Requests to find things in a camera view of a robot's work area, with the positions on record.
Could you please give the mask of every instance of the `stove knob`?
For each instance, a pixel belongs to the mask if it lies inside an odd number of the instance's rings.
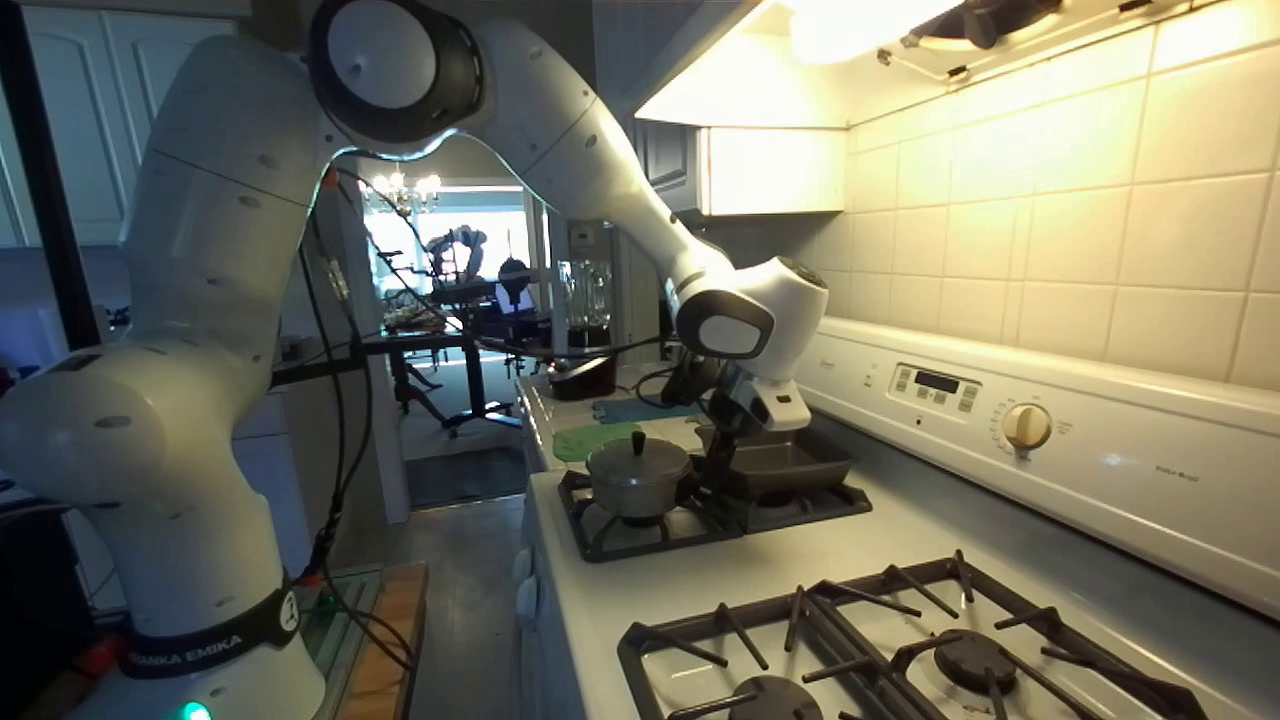
[[[1013,444],[1013,450],[1028,456],[1032,446],[1048,444],[1051,414],[1043,404],[1013,404],[1005,409],[1001,431]]]

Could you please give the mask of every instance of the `white tile wall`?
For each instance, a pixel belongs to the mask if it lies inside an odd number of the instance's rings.
[[[1280,3],[852,128],[830,316],[1280,393]]]

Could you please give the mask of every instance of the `green light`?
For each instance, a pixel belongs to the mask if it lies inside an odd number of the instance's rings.
[[[184,705],[181,713],[177,713],[181,720],[211,720],[211,713],[206,713],[206,705]]]

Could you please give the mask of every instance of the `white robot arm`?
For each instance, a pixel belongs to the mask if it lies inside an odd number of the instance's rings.
[[[563,216],[620,224],[671,276],[681,340],[734,361],[732,399],[777,431],[809,425],[789,370],[828,291],[778,259],[734,272],[684,232],[620,123],[544,41],[404,0],[324,3],[308,63],[206,41],[177,76],[139,171],[129,334],[0,399],[3,469],[101,528],[131,612],[122,666],[74,716],[287,720],[324,699],[270,513],[231,456],[270,378],[313,195],[343,151],[324,114],[379,151],[466,131]]]

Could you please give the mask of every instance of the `range hood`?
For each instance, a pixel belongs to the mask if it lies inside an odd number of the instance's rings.
[[[964,0],[844,63],[802,63],[789,8],[762,0],[641,104],[654,123],[852,128],[1212,0]]]

